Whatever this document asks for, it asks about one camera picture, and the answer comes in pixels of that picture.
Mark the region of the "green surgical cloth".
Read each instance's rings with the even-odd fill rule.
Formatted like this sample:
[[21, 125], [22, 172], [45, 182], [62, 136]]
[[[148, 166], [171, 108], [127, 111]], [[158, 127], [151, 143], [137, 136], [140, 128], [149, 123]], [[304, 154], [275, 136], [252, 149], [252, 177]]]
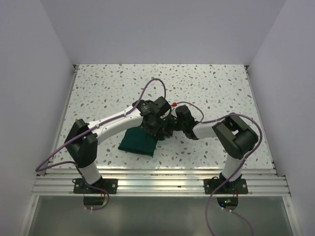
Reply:
[[157, 138], [151, 136], [140, 126], [127, 129], [125, 135], [118, 146], [119, 150], [130, 152], [133, 154], [153, 156]]

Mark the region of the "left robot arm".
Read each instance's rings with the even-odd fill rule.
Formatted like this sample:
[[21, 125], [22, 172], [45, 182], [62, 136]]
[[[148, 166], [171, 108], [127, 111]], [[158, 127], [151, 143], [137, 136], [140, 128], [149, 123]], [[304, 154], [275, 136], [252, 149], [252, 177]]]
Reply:
[[85, 122], [77, 120], [66, 140], [65, 148], [91, 193], [103, 188], [102, 177], [96, 166], [97, 146], [106, 139], [134, 127], [142, 127], [155, 135], [162, 127], [163, 116], [171, 111], [171, 105], [162, 96], [155, 101], [138, 100], [107, 118]]

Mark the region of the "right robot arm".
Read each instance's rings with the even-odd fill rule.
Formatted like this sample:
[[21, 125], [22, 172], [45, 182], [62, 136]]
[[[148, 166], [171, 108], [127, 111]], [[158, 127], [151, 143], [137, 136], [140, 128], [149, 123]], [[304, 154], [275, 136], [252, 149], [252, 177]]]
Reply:
[[242, 168], [248, 157], [262, 142], [262, 131], [257, 123], [242, 114], [231, 113], [217, 120], [196, 121], [187, 106], [175, 109], [168, 115], [162, 129], [164, 136], [182, 131], [190, 140], [217, 138], [227, 153], [226, 163], [218, 178], [209, 185], [218, 193], [236, 189], [242, 177]]

